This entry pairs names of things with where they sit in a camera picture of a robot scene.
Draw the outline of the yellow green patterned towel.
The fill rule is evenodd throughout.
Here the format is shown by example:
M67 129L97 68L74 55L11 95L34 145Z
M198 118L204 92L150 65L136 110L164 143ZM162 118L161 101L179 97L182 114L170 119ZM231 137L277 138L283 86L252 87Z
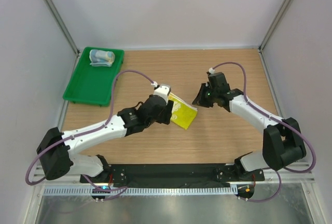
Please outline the yellow green patterned towel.
M197 108L189 105L173 93L170 93L168 99L174 103L171 122L187 130L197 116Z

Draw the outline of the blue polka dot towel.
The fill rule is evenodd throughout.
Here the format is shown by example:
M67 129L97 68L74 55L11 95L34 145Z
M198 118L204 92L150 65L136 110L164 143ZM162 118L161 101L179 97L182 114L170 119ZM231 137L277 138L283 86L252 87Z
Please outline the blue polka dot towel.
M96 67L111 67L115 54L111 51L92 49L89 53L90 65Z

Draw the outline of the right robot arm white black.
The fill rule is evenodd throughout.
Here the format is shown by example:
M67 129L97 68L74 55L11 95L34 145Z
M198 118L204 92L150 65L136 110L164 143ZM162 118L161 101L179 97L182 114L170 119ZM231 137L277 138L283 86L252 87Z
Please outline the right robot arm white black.
M208 81L201 84L193 105L206 108L218 105L255 127L262 134L262 149L242 155L234 161L234 175L248 179L261 169L275 171L302 159L307 151L299 136L298 122L283 119L251 102L240 89L231 89L222 72L207 74Z

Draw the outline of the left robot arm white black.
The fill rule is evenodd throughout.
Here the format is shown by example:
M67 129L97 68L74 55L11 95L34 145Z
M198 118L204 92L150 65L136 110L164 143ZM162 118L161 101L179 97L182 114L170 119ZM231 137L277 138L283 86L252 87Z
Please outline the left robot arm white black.
M100 183L107 181L110 170L104 157L85 156L81 152L105 141L143 132L155 122L169 124L173 104L172 100L150 95L139 108L124 108L109 122L67 132L60 132L58 128L49 129L37 148L45 179L82 174Z

